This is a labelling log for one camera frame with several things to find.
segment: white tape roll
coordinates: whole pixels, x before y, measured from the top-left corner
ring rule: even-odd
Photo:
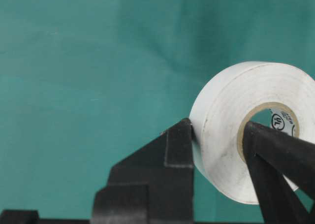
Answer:
[[[196,167],[220,192],[241,203],[258,204],[242,158],[244,125],[267,108],[272,127],[315,142],[315,82],[287,64],[233,65],[206,84],[190,112]]]

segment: white electrical tape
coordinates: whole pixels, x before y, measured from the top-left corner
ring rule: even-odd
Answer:
[[[196,167],[241,203],[258,204],[243,157],[244,126],[267,108],[273,128],[315,142],[315,81],[287,64],[245,62],[226,68],[206,84],[190,112]]]

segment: black holder arm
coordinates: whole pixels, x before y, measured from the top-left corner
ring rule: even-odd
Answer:
[[[243,151],[266,223],[311,222],[311,217],[283,175],[315,197],[315,145],[248,122]]]

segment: tape roll hole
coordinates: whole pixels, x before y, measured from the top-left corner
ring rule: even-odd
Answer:
[[[264,126],[280,130],[290,136],[299,137],[299,123],[294,112],[286,105],[279,102],[261,104],[251,110],[241,123],[238,130],[237,150],[245,162],[243,155],[243,133],[248,121],[260,123]]]

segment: teal fabric backdrop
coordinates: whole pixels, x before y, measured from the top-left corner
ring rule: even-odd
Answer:
[[[315,0],[0,0],[0,209],[89,218],[116,162],[242,61],[315,76]],[[259,222],[195,173],[198,221]],[[311,200],[300,191],[307,207]]]

